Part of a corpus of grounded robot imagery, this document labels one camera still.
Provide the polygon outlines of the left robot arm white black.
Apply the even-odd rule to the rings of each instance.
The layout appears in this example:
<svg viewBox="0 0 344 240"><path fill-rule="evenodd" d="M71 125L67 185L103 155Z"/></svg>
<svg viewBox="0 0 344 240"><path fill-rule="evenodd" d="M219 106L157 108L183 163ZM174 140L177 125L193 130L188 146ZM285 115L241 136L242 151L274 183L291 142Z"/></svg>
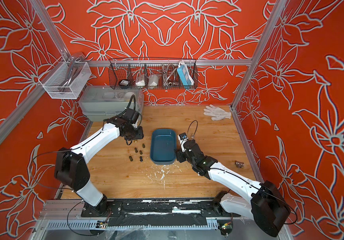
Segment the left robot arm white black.
<svg viewBox="0 0 344 240"><path fill-rule="evenodd" d="M103 126L97 132L79 144L57 152L55 178L70 187L99 215L107 212L107 197L92 183L88 163L119 137L124 138L128 146L144 138L142 116L136 105L136 96L132 95L127 107L118 115L103 120Z"/></svg>

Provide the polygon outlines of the grey lidded storage container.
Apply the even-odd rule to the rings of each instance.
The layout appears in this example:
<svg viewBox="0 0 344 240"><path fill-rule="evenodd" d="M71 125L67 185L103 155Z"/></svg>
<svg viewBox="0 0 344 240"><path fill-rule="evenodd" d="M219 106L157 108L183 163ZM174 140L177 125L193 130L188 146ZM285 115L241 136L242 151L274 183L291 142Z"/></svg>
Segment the grey lidded storage container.
<svg viewBox="0 0 344 240"><path fill-rule="evenodd" d="M145 98L141 90L88 86L79 100L79 106L90 121L101 122L124 111L133 95L136 97L136 110L141 113Z"/></svg>

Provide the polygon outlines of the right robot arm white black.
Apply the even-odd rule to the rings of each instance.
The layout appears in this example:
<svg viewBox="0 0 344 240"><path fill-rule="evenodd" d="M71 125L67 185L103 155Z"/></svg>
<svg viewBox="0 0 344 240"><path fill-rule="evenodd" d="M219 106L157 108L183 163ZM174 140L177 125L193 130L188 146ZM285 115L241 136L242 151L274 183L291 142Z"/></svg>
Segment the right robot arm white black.
<svg viewBox="0 0 344 240"><path fill-rule="evenodd" d="M225 212L252 219L269 236L278 236L291 208L275 184L254 181L230 170L206 156L195 140L187 137L178 140L180 148L176 150L176 159L180 163L188 162L199 176L220 183L243 198L238 200L230 193L221 194L219 204Z"/></svg>

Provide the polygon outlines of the clear plastic wall bin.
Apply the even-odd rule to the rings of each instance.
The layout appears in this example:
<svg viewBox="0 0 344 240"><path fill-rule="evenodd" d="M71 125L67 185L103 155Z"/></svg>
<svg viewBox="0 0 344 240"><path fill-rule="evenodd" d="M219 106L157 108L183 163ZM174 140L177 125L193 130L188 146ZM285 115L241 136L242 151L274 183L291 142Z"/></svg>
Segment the clear plastic wall bin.
<svg viewBox="0 0 344 240"><path fill-rule="evenodd" d="M52 99L76 100L92 75L83 53L58 63L39 83Z"/></svg>

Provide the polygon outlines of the white work glove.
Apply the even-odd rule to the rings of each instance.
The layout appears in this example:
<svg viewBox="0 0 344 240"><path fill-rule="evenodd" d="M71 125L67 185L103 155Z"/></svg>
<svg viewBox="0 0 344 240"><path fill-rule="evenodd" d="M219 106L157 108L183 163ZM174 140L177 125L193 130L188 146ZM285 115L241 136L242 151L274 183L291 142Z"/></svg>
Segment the white work glove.
<svg viewBox="0 0 344 240"><path fill-rule="evenodd" d="M203 110L203 114L210 116L212 121L220 121L224 119L231 119L231 113L227 112L214 105L206 106Z"/></svg>

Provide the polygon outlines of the light blue box in basket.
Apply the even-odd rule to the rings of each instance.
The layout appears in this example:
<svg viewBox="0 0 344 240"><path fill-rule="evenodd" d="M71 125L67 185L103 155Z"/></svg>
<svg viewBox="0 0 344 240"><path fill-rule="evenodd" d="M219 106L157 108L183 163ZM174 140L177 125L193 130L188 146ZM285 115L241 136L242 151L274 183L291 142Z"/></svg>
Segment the light blue box in basket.
<svg viewBox="0 0 344 240"><path fill-rule="evenodd" d="M194 86L194 80L191 77L188 67L184 61L179 61L177 66L177 73L180 77L182 85L186 88L192 88Z"/></svg>

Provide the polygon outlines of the teal plastic storage box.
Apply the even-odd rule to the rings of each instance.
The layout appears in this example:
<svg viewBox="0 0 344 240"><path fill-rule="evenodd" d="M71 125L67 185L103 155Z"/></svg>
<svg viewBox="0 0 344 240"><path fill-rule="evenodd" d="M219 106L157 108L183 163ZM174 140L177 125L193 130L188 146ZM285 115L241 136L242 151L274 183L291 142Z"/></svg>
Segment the teal plastic storage box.
<svg viewBox="0 0 344 240"><path fill-rule="evenodd" d="M157 129L152 133L150 158L156 165L171 165L176 159L176 133L172 129Z"/></svg>

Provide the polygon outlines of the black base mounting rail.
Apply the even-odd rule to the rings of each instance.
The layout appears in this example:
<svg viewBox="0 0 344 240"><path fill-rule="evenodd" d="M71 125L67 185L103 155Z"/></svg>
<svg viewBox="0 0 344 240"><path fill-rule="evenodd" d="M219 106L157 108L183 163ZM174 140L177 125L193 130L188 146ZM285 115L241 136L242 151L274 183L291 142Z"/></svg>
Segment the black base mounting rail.
<svg viewBox="0 0 344 240"><path fill-rule="evenodd" d="M206 226L206 219L232 220L240 215L227 213L213 198L172 198L109 199L104 214L84 204L81 217L105 219L109 227L198 227Z"/></svg>

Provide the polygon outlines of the small metal clamp on table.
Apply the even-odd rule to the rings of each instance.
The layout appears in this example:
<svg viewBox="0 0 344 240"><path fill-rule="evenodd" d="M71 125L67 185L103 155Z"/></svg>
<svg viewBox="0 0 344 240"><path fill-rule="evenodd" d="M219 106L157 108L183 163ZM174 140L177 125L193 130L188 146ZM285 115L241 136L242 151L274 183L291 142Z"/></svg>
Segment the small metal clamp on table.
<svg viewBox="0 0 344 240"><path fill-rule="evenodd" d="M244 163L243 162L239 162L239 161L235 161L235 166L237 167L237 168L243 168L244 167Z"/></svg>

